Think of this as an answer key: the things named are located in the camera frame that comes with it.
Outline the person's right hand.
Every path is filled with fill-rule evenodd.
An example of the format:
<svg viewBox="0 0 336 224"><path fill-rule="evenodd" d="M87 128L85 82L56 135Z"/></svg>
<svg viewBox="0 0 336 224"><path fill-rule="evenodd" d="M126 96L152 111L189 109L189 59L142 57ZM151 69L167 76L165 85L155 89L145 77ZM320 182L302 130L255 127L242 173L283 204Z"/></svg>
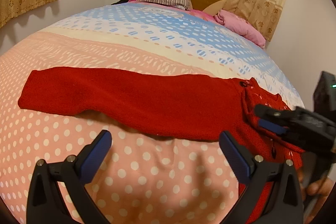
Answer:
<svg viewBox="0 0 336 224"><path fill-rule="evenodd" d="M302 199L304 200L306 196L317 197L317 202L315 206L311 210L309 216L304 221L304 223L311 223L311 221L318 214L319 210L321 209L321 207L327 200L335 184L335 181L327 177L327 178L323 178L318 181L312 182L309 186L305 188L303 187L303 184L302 184L303 179L304 179L303 169L302 168L299 169L297 173L298 173L299 183L301 185L300 187L301 187Z"/></svg>

